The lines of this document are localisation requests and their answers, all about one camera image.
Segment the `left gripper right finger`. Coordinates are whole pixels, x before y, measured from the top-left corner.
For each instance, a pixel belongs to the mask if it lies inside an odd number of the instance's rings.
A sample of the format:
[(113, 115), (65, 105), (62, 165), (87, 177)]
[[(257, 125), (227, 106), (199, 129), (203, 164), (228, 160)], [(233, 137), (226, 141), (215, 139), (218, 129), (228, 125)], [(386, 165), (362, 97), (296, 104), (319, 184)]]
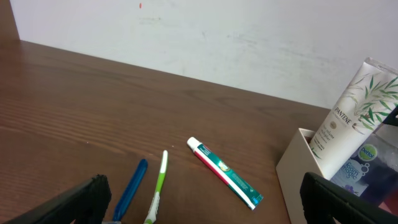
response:
[(397, 216), (333, 184), (313, 172), (305, 173), (300, 187), (308, 224), (397, 224)]

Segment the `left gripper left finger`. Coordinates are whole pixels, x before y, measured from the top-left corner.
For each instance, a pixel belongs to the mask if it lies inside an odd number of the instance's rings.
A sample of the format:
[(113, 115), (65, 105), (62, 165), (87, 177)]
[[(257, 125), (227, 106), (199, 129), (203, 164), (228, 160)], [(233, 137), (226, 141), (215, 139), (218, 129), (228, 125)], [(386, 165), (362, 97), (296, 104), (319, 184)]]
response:
[(96, 175), (6, 224), (101, 223), (111, 200), (105, 175)]

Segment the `blue foam soap pump bottle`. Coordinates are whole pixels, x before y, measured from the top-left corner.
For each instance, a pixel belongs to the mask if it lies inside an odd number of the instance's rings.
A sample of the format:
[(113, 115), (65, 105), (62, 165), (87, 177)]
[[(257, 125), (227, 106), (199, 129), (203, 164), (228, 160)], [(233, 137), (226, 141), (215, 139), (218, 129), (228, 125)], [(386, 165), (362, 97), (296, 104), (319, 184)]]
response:
[(380, 126), (330, 181), (372, 204), (383, 203), (397, 190), (397, 127)]

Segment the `small green toothpaste tube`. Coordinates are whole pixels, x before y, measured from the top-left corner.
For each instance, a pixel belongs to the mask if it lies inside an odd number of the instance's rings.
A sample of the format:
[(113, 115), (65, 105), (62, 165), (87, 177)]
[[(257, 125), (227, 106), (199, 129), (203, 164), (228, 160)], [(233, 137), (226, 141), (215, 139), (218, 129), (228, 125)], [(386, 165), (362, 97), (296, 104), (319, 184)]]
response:
[(251, 210), (258, 206), (264, 197), (215, 153), (194, 137), (188, 139), (187, 145)]

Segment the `white Pantene tube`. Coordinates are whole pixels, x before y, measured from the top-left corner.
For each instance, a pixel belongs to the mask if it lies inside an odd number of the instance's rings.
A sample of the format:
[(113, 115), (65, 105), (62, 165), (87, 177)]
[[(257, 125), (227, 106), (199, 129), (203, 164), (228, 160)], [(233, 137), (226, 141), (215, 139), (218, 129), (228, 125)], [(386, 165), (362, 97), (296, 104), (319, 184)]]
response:
[(331, 179), (397, 107), (397, 69), (366, 58), (309, 147), (323, 177)]

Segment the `white cardboard box pink interior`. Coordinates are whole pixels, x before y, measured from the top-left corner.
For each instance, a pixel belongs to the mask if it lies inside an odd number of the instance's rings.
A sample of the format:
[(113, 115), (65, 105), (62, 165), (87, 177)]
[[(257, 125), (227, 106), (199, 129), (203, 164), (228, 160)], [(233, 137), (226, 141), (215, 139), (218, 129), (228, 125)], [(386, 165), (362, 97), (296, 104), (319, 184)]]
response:
[[(300, 187), (305, 173), (322, 174), (307, 144), (307, 141), (313, 135), (313, 131), (299, 129), (276, 166), (285, 204), (292, 223), (307, 222), (303, 214), (303, 205), (300, 198)], [(390, 194), (383, 203), (375, 206), (397, 215), (397, 190)]]

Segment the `blue disposable razor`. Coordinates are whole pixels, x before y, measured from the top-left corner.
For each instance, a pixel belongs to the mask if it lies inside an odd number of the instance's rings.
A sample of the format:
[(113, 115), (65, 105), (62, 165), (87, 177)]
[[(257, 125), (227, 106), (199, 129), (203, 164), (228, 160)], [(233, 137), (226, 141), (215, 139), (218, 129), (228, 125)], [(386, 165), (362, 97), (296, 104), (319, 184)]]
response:
[(123, 216), (127, 212), (130, 203), (136, 194), (136, 191), (146, 173), (148, 162), (142, 159), (137, 166), (134, 175), (131, 177), (127, 187), (125, 188), (121, 198), (119, 199), (116, 208), (114, 209), (113, 218), (111, 221), (102, 222), (102, 224), (120, 224)]

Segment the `green white toothbrush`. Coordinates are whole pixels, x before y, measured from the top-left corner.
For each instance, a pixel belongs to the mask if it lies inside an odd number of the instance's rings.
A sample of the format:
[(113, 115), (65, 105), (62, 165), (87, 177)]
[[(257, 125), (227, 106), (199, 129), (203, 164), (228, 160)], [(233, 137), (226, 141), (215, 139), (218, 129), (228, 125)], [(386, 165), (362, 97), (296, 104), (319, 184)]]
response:
[(144, 224), (153, 224), (156, 221), (156, 216), (159, 210), (160, 193), (162, 190), (162, 186), (164, 184), (165, 175), (167, 171), (168, 157), (169, 157), (168, 152), (164, 150), (162, 153), (162, 160), (161, 160), (159, 175), (157, 178), (157, 183), (155, 186), (154, 196), (152, 198), (149, 212), (146, 216), (146, 219), (144, 220)]

